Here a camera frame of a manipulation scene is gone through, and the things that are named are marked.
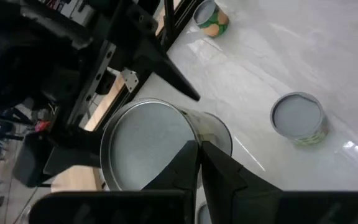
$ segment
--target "white floor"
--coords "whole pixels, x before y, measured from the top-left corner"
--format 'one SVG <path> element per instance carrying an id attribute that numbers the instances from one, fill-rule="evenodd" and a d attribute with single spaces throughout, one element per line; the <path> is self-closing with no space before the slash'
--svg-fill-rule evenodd
<path id="1" fill-rule="evenodd" d="M 358 0 L 216 0 L 228 30 L 205 37 L 190 23 L 169 54 L 201 94 L 196 103 L 152 75 L 137 98 L 208 111 L 231 130 L 233 157 L 286 190 L 358 190 Z M 270 124 L 292 91 L 317 97 L 330 133 L 294 146 Z"/>

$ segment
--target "black metal frame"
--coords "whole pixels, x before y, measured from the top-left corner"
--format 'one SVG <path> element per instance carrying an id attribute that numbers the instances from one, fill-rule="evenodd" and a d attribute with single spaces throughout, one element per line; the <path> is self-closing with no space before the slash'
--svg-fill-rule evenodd
<path id="1" fill-rule="evenodd" d="M 166 14 L 164 17 L 164 28 L 157 35 L 157 38 L 165 51 L 168 51 L 172 46 L 192 18 L 196 7 L 201 2 L 203 2 L 203 0 L 182 0 L 177 8 L 173 10 L 173 0 L 164 0 Z M 121 88 L 107 112 L 103 115 L 102 120 L 97 125 L 96 130 L 100 131 L 104 129 L 110 120 L 110 117 L 122 106 L 134 99 L 151 74 L 151 71 L 145 71 L 142 74 L 138 74 L 139 84 L 132 92 L 129 92 L 126 87 Z"/>

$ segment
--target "metal bracket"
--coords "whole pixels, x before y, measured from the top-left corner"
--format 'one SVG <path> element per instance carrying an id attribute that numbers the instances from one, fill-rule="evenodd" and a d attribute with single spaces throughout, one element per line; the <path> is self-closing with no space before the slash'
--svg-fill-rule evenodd
<path id="1" fill-rule="evenodd" d="M 136 72 L 125 68 L 124 71 L 121 72 L 121 75 L 124 78 L 128 91 L 132 93 L 132 91 L 134 91 L 135 87 L 139 83 Z"/>

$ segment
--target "glossy floor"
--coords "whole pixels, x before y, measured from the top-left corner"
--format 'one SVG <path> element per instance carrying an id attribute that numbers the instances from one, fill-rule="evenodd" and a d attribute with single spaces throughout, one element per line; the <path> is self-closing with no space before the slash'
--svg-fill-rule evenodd
<path id="1" fill-rule="evenodd" d="M 281 189 L 358 190 L 358 1 L 217 0 L 231 23 L 216 39 L 190 23 L 169 54 L 196 103 L 152 75 L 137 98 L 207 111 L 229 127 L 233 158 Z M 274 102 L 304 91 L 330 132 L 298 147 L 270 124 Z"/>

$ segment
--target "can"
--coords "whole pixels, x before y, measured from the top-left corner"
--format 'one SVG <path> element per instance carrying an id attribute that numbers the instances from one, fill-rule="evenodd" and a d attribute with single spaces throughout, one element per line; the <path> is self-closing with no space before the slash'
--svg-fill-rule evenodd
<path id="1" fill-rule="evenodd" d="M 217 37 L 224 33 L 229 25 L 228 16 L 213 1 L 203 1 L 193 14 L 196 25 L 210 37 Z"/>
<path id="2" fill-rule="evenodd" d="M 217 117 L 157 99 L 130 102 L 104 130 L 100 159 L 106 185 L 110 190 L 143 189 L 187 141 L 210 141 L 232 154 L 230 132 Z"/>
<path id="3" fill-rule="evenodd" d="M 328 121 L 320 102 L 303 92 L 279 98 L 270 112 L 270 122 L 278 134 L 299 145 L 321 142 L 328 133 Z"/>

